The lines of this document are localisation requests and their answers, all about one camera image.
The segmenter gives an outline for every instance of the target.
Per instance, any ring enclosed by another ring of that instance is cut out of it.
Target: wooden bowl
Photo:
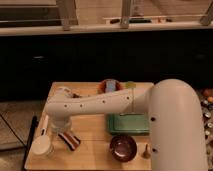
[[[135,140],[129,135],[116,135],[111,140],[110,151],[116,160],[128,162],[135,157],[137,145]]]
[[[101,83],[98,86],[98,94],[105,93],[106,83],[109,80],[115,80],[115,79],[105,79],[105,80],[101,81]],[[115,85],[116,86],[116,91],[117,90],[122,90],[123,87],[122,87],[121,83],[118,80],[115,80],[115,82],[116,82],[116,85]]]

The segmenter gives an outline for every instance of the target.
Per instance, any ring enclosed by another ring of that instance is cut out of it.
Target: green tray
[[[149,119],[145,114],[109,114],[107,115],[107,129],[112,135],[148,135]]]

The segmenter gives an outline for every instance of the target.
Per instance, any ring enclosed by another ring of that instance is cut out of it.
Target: black wall
[[[0,100],[46,98],[53,81],[158,82],[212,87],[213,30],[0,37]]]

